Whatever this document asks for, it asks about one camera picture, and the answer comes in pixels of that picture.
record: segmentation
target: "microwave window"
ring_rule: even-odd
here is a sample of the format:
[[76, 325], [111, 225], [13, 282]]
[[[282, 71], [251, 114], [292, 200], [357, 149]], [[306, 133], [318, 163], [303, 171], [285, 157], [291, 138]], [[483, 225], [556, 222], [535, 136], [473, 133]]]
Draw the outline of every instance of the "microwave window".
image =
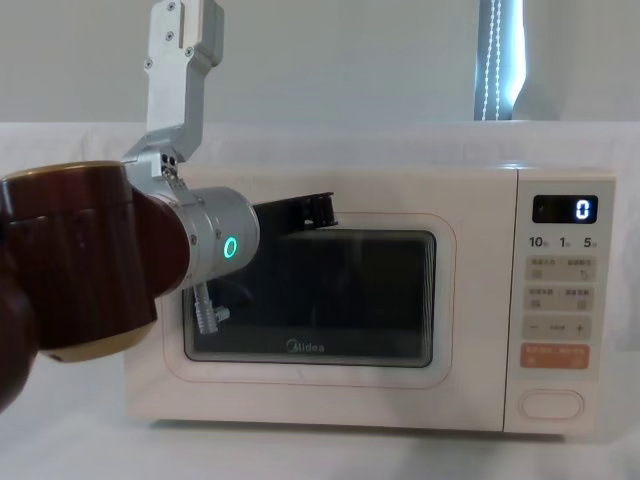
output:
[[425, 367], [436, 241], [422, 231], [316, 230], [261, 245], [242, 271], [208, 283], [229, 310], [198, 329], [185, 291], [185, 350], [195, 361]]

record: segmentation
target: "orange button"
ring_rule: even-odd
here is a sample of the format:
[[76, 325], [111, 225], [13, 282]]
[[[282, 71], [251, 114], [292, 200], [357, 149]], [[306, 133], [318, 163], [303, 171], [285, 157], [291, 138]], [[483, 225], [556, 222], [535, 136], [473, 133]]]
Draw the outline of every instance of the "orange button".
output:
[[589, 345], [524, 343], [520, 349], [520, 366], [584, 370], [589, 368], [590, 352]]

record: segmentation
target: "door release button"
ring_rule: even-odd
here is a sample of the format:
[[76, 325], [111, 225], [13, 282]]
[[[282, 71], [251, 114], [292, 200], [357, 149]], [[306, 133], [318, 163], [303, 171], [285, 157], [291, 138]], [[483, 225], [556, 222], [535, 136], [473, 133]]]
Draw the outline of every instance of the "door release button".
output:
[[571, 390], [531, 390], [520, 399], [520, 413], [538, 420], [571, 420], [584, 410], [584, 398]]

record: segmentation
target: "white wall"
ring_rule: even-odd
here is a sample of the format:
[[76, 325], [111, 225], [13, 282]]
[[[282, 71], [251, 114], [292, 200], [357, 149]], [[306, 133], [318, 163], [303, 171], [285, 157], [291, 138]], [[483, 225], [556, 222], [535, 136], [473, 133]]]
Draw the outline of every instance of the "white wall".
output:
[[[0, 15], [0, 122], [141, 121], [154, 0], [19, 0]], [[220, 0], [207, 120], [471, 120], [476, 0]]]
[[640, 1], [525, 0], [524, 16], [514, 118], [640, 120]]

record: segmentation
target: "microwave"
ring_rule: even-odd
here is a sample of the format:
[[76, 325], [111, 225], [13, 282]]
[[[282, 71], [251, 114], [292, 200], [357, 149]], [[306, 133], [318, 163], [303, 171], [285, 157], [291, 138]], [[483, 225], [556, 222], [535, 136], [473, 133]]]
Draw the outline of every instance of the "microwave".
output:
[[335, 227], [157, 302], [125, 354], [148, 419], [539, 434], [594, 429], [615, 176], [592, 169], [183, 170], [254, 204], [332, 192]]

